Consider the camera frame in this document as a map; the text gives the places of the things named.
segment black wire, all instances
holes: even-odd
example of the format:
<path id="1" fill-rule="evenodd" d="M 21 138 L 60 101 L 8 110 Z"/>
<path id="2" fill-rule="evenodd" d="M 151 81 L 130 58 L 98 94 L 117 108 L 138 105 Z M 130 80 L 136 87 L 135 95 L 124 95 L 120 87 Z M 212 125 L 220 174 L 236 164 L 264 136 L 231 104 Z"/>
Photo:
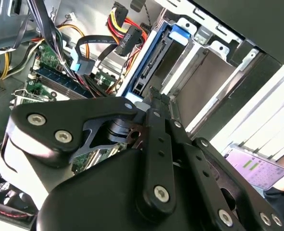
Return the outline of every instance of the black wire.
<path id="1" fill-rule="evenodd" d="M 81 37 L 75 46 L 75 51 L 78 54 L 78 57 L 83 58 L 80 46 L 86 43 L 108 43 L 108 44 L 117 44 L 112 36 L 106 35 L 87 35 Z"/>
<path id="2" fill-rule="evenodd" d="M 103 52 L 101 52 L 101 54 L 97 58 L 97 61 L 99 62 L 96 63 L 97 67 L 100 65 L 102 60 L 104 60 L 113 50 L 115 50 L 117 46 L 118 46 L 117 44 L 111 44 L 106 49 L 104 49 Z"/>
<path id="3" fill-rule="evenodd" d="M 71 16 L 69 14 L 65 14 L 65 21 L 60 24 L 60 26 L 64 25 L 65 23 L 72 21 Z"/>
<path id="4" fill-rule="evenodd" d="M 25 55 L 24 55 L 22 61 L 21 61 L 16 67 L 14 67 L 13 69 L 11 69 L 11 70 L 8 72 L 8 74 L 11 74 L 11 73 L 13 73 L 14 71 L 20 69 L 20 68 L 26 63 L 27 57 L 28 57 L 29 53 L 31 52 L 32 48 L 33 48 L 35 45 L 36 45 L 36 44 L 34 43 L 34 44 L 31 44 L 30 46 L 28 46 L 28 48 L 26 49 L 26 52 L 25 52 Z"/>
<path id="5" fill-rule="evenodd" d="M 12 53 L 11 52 L 8 52 L 8 66 L 12 63 Z"/>
<path id="6" fill-rule="evenodd" d="M 103 97 L 107 97 L 109 96 L 100 86 L 98 86 L 92 79 L 90 79 L 89 77 L 86 78 L 87 83 L 93 87 L 94 89 L 96 89 L 99 92 L 100 96 Z"/>
<path id="7" fill-rule="evenodd" d="M 133 58 L 133 55 L 129 55 L 128 58 L 127 58 L 127 60 L 126 60 L 126 62 L 124 62 L 123 66 L 122 66 L 122 68 L 121 68 L 121 71 L 120 71 L 120 73 L 119 73 L 119 79 L 120 79 L 121 76 L 122 76 L 123 69 L 125 68 L 125 66 L 128 64 L 128 62 L 129 62 L 132 58 Z M 118 90 L 118 89 L 117 89 L 118 83 L 120 83 L 120 81 L 118 82 L 118 80 L 117 80 L 117 81 L 110 87 L 110 89 L 115 88 L 115 90 L 112 91 L 111 93 L 117 92 L 117 90 Z"/>
<path id="8" fill-rule="evenodd" d="M 21 42 L 22 42 L 22 39 L 23 39 L 23 36 L 25 35 L 26 29 L 27 29 L 27 24 L 28 24 L 28 22 L 29 22 L 29 20 L 30 20 L 30 17 L 31 17 L 31 15 L 28 15 L 28 16 L 24 19 L 24 21 L 23 21 L 23 23 L 22 23 L 22 25 L 21 25 L 21 27 L 20 27 L 20 30 L 19 30 L 19 32 L 18 32 L 16 41 L 15 41 L 15 43 L 14 43 L 13 46 L 12 46 L 13 49 L 17 49 L 17 48 L 20 46 L 20 44 L 21 44 Z"/>
<path id="9" fill-rule="evenodd" d="M 150 15 L 149 15 L 149 11 L 148 11 L 148 8 L 147 8 L 147 6 L 146 6 L 146 3 L 144 3 L 144 7 L 145 7 L 145 10 L 146 10 L 146 14 L 147 14 L 147 18 L 148 18 L 149 26 L 151 26 Z"/>

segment electronic component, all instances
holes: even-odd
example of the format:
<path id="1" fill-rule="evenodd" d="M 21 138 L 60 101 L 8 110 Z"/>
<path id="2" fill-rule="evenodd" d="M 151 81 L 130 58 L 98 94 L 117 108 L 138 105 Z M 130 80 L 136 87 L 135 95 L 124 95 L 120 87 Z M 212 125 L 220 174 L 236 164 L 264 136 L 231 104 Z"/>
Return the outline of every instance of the electronic component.
<path id="1" fill-rule="evenodd" d="M 139 77 L 136 79 L 132 93 L 136 95 L 142 95 L 144 88 L 152 78 L 154 72 L 162 62 L 165 54 L 172 45 L 173 40 L 169 38 L 170 30 L 167 29 L 163 34 L 159 42 L 152 50 L 151 55 L 147 59 L 143 69 L 140 72 Z"/>
<path id="2" fill-rule="evenodd" d="M 138 29 L 136 26 L 130 26 L 126 35 L 116 48 L 116 54 L 118 54 L 119 56 L 128 55 L 140 40 L 141 35 L 142 31 L 140 29 Z"/>
<path id="3" fill-rule="evenodd" d="M 40 52 L 38 53 L 38 59 L 41 63 L 44 63 L 47 66 L 58 70 L 59 72 L 63 71 L 59 58 L 47 44 L 42 43 L 42 45 L 39 46 L 39 50 Z"/>
<path id="4" fill-rule="evenodd" d="M 113 8 L 114 7 L 116 8 L 116 11 L 115 11 L 116 22 L 119 25 L 119 27 L 122 27 L 129 11 L 119 2 L 115 2 L 113 5 Z"/>
<path id="5" fill-rule="evenodd" d="M 70 99 L 92 98 L 89 91 L 81 88 L 77 82 L 45 64 L 40 64 L 40 68 L 33 71 L 41 76 L 40 82 L 42 84 L 62 93 Z"/>
<path id="6" fill-rule="evenodd" d="M 226 160 L 251 184 L 263 190 L 271 188 L 284 176 L 284 168 L 248 150 L 231 145 Z"/>
<path id="7" fill-rule="evenodd" d="M 98 86 L 100 86 L 103 90 L 107 90 L 109 86 L 113 85 L 115 83 L 116 79 L 114 76 L 110 76 L 107 73 L 104 73 L 100 69 L 98 72 L 94 75 L 91 74 L 90 77 L 97 83 Z"/>
<path id="8" fill-rule="evenodd" d="M 95 66 L 95 60 L 84 57 L 81 53 L 80 46 L 87 43 L 107 43 L 116 44 L 112 36 L 106 35 L 88 35 L 80 38 L 74 49 L 71 50 L 73 62 L 70 66 L 79 75 L 90 75 Z"/>

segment black plastic bracket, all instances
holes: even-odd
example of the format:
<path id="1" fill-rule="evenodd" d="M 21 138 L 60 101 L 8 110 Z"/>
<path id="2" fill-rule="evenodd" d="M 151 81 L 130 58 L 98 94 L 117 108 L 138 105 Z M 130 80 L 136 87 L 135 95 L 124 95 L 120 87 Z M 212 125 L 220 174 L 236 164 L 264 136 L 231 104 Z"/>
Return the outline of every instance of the black plastic bracket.
<path id="1" fill-rule="evenodd" d="M 270 221 L 270 226 L 265 224 L 261 213 L 272 219 L 272 214 L 279 217 L 277 212 L 206 139 L 196 138 L 192 144 L 218 170 L 221 180 L 227 182 L 222 186 L 232 192 L 238 218 L 246 230 L 284 230 L 284 224 L 278 226 L 274 220 Z"/>
<path id="2" fill-rule="evenodd" d="M 176 207 L 171 137 L 165 132 L 165 118 L 160 111 L 147 110 L 143 135 L 133 148 L 144 154 L 137 206 L 144 217 L 159 222 Z"/>
<path id="3" fill-rule="evenodd" d="M 25 152 L 51 167 L 63 167 L 75 156 L 92 150 L 94 144 L 91 146 L 91 143 L 104 123 L 114 119 L 134 120 L 138 111 L 123 97 L 22 104 L 13 109 L 6 132 Z M 32 125 L 27 119 L 32 114 L 43 116 L 45 124 Z M 58 130 L 69 132 L 72 140 L 68 143 L 56 140 Z M 115 144 L 103 139 L 99 142 L 101 146 L 97 148 Z"/>
<path id="4" fill-rule="evenodd" d="M 132 0 L 130 4 L 130 8 L 136 12 L 141 12 L 146 0 Z"/>

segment cable bundle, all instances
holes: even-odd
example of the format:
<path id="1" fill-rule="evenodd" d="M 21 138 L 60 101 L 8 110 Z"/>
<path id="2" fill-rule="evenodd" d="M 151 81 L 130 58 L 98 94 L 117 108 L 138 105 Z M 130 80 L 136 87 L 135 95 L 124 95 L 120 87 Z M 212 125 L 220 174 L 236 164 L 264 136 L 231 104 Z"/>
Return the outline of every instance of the cable bundle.
<path id="1" fill-rule="evenodd" d="M 107 27 L 111 35 L 117 42 L 117 44 L 119 44 L 120 40 L 126 35 L 127 29 L 124 29 L 117 24 L 117 18 L 115 15 L 115 11 L 116 11 L 116 8 L 114 7 L 108 17 Z M 141 48 L 143 47 L 147 39 L 146 32 L 139 25 L 134 23 L 129 17 L 126 17 L 124 23 L 127 25 L 136 26 L 137 28 L 139 28 L 142 31 L 142 36 L 140 38 L 140 43 L 136 45 L 136 50 L 131 52 L 132 54 L 128 56 L 128 59 L 123 64 L 121 72 L 120 72 L 120 78 L 112 86 L 110 86 L 107 89 L 107 93 L 113 93 L 114 91 L 117 91 L 116 89 L 117 85 L 120 84 L 123 80 L 123 77 L 122 77 L 123 70 L 126 69 L 126 72 L 124 74 L 124 76 L 126 76 L 131 70 L 133 63 L 135 62 Z"/>
<path id="2" fill-rule="evenodd" d="M 63 66 L 63 69 L 66 74 L 73 80 L 77 81 L 84 89 L 87 89 L 93 95 L 94 98 L 96 98 L 97 96 L 103 96 L 102 94 L 96 94 L 96 92 L 100 92 L 98 92 L 97 89 L 93 87 L 93 85 L 89 85 L 84 76 L 76 75 L 66 63 L 62 45 L 62 34 L 58 30 L 58 28 L 55 27 L 52 20 L 49 18 L 43 0 L 27 0 L 27 3 L 32 15 L 34 16 L 34 20 L 36 21 L 37 26 L 42 34 L 42 37 L 53 50 L 53 52 L 56 54 L 56 56 L 59 58 L 60 64 Z M 78 32 L 80 32 L 80 30 L 78 28 L 75 28 L 74 26 L 60 26 L 60 28 L 65 27 L 72 27 Z M 89 56 L 88 46 L 86 47 L 86 55 Z"/>

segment yellow wire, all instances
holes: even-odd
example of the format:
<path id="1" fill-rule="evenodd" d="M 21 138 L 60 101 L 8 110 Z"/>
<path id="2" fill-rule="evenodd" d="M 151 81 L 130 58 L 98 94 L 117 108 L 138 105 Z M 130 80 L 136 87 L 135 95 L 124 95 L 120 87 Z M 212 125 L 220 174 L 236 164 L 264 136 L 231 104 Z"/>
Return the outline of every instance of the yellow wire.
<path id="1" fill-rule="evenodd" d="M 77 26 L 72 25 L 72 24 L 64 24 L 64 25 L 60 26 L 59 29 L 61 30 L 61 29 L 68 28 L 68 27 L 75 29 L 77 32 L 80 33 L 80 35 L 82 37 L 85 36 L 84 33 Z M 86 46 L 86 57 L 89 58 L 89 45 L 85 44 L 85 46 Z"/>
<path id="2" fill-rule="evenodd" d="M 115 18 L 115 12 L 111 11 L 111 19 L 112 19 L 112 24 L 113 26 L 118 29 L 119 31 L 123 32 L 123 33 L 127 33 L 126 29 L 123 29 L 121 27 L 118 26 L 117 22 L 116 22 L 116 18 Z"/>
<path id="3" fill-rule="evenodd" d="M 112 35 L 113 39 L 116 41 L 116 43 L 119 45 L 119 39 L 109 30 L 110 34 Z"/>
<path id="4" fill-rule="evenodd" d="M 1 80 L 3 80 L 7 76 L 8 69 L 9 69 L 9 54 L 8 52 L 6 52 L 4 55 L 5 55 L 5 63 L 4 63 L 3 73 L 0 77 Z"/>

